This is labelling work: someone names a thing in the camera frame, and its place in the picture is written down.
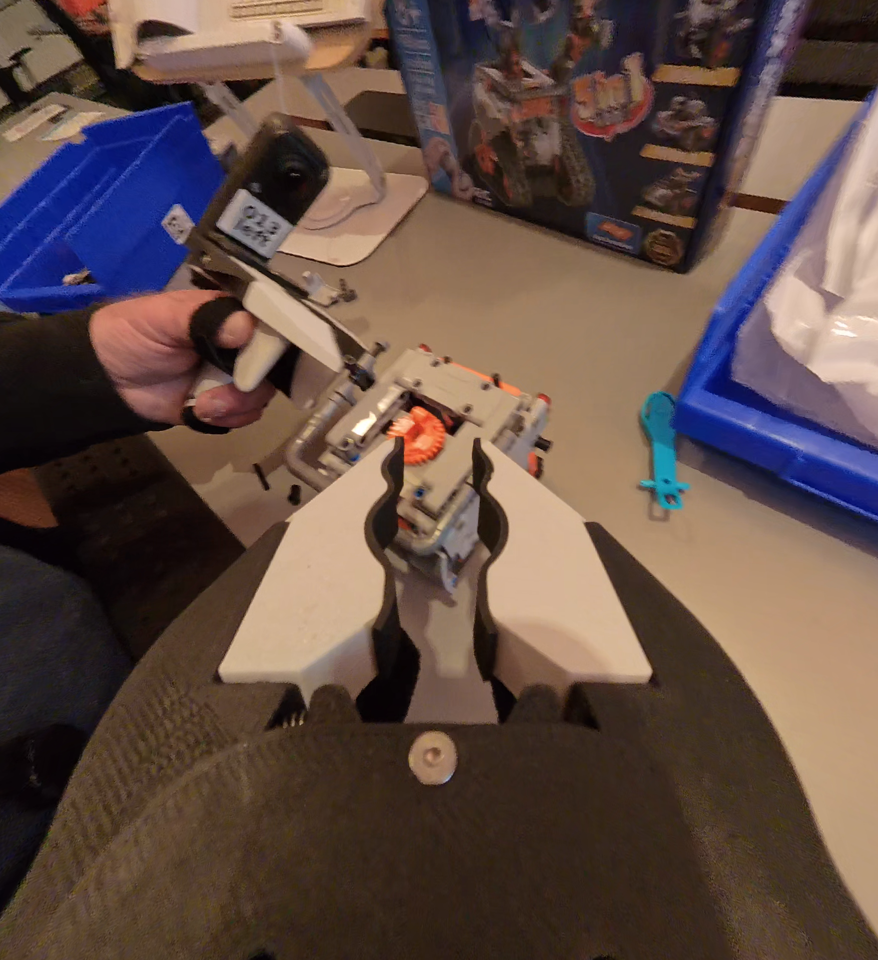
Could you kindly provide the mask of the blue plastic bin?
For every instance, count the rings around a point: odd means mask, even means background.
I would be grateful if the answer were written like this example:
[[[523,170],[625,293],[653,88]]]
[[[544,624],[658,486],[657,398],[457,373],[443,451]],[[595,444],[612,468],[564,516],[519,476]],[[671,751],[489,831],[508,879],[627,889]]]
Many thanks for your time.
[[[685,437],[878,525],[878,451],[733,379],[737,334],[781,268],[872,102],[870,94],[714,306],[676,402]]]

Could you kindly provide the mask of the white stand base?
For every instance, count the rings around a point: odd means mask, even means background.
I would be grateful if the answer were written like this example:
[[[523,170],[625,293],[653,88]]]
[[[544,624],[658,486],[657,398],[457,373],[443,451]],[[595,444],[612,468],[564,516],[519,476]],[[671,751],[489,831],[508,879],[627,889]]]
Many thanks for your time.
[[[192,237],[265,269],[277,254],[349,267],[366,260],[423,198],[424,176],[387,172],[373,141],[318,73],[300,79],[356,167],[332,165],[291,116],[255,130]]]

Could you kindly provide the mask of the blue bin with label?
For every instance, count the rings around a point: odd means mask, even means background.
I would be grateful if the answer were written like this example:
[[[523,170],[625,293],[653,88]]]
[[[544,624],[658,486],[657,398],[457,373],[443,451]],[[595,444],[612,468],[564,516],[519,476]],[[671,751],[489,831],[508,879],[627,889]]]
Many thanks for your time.
[[[0,304],[48,315],[162,289],[224,180],[189,103],[87,127],[0,203]]]

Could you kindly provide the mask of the person's left hand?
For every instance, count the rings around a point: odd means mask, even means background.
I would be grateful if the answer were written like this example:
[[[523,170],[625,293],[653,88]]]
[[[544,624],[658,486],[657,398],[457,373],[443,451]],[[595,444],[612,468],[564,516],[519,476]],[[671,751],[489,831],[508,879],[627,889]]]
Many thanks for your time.
[[[215,291],[161,292],[99,307],[89,320],[89,340],[121,400],[154,424],[179,426],[182,410],[203,361],[189,336],[192,315],[225,295]],[[229,307],[216,339],[225,349],[239,349],[252,337],[254,320]],[[276,389],[263,382],[251,392],[233,384],[215,386],[192,402],[196,421],[236,429],[257,422]]]

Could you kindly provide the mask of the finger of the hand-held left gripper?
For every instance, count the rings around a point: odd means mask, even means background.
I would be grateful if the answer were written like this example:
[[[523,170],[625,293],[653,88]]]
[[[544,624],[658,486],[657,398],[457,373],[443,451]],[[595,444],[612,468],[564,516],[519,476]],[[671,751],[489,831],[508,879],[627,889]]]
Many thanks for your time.
[[[262,328],[333,372],[361,361],[371,350],[324,309],[270,279],[252,281],[242,305]]]

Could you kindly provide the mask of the grey toy brick model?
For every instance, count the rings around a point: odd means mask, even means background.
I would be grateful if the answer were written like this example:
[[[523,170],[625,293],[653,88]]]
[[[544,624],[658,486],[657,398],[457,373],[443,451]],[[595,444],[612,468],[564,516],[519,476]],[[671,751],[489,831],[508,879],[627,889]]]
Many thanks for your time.
[[[337,386],[289,441],[289,473],[314,492],[380,445],[404,443],[393,550],[449,594],[478,543],[472,447],[490,442],[540,479],[550,398],[454,363],[422,344],[383,371],[373,358]]]

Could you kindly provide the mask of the person's left forearm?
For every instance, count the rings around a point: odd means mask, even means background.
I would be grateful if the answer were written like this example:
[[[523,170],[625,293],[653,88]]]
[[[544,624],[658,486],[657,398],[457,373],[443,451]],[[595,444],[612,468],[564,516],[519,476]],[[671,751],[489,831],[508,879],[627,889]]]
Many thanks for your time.
[[[0,311],[0,474],[169,428],[114,389],[90,341],[92,314]]]

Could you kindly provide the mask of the clear plastic bags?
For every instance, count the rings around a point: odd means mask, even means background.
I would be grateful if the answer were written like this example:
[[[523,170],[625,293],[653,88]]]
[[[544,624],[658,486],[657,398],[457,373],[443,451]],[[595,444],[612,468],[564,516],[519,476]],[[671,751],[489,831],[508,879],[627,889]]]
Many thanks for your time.
[[[878,88],[737,334],[731,376],[878,450]]]

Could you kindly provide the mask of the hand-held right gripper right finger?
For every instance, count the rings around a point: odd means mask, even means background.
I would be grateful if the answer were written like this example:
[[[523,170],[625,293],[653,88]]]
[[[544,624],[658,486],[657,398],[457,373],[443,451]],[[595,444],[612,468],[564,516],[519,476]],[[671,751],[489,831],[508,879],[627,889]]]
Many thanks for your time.
[[[506,691],[645,685],[653,669],[588,523],[486,440],[473,444],[477,574],[473,651]]]

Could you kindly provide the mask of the robot kit box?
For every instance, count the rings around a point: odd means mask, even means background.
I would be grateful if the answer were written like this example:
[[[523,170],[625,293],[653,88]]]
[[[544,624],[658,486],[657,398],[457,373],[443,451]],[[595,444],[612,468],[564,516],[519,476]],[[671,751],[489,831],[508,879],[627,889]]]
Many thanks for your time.
[[[432,189],[685,274],[724,227],[803,1],[390,1]]]

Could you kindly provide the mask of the teal brick separator tool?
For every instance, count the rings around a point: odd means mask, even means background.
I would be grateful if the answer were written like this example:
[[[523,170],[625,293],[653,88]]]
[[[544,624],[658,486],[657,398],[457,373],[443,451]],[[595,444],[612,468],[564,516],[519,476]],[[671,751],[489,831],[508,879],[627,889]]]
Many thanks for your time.
[[[678,474],[675,412],[676,399],[665,390],[650,393],[639,412],[648,444],[649,473],[638,486],[650,497],[649,518],[654,522],[666,522],[672,512],[683,510],[691,488]]]

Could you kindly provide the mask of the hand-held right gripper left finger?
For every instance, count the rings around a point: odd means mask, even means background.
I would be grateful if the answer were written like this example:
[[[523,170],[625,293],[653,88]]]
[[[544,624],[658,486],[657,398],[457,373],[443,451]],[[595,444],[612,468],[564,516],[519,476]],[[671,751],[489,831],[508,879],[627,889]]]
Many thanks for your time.
[[[407,638],[386,548],[403,455],[401,442],[378,446],[292,516],[219,665],[223,683],[358,695],[395,673]]]

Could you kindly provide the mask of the person's blue trousers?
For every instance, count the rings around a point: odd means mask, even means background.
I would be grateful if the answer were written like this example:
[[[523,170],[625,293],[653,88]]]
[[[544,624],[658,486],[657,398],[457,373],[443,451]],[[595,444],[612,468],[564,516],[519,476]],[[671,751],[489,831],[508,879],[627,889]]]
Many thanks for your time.
[[[130,670],[84,581],[0,545],[0,748],[55,725],[89,736]],[[0,795],[0,914],[58,802]]]

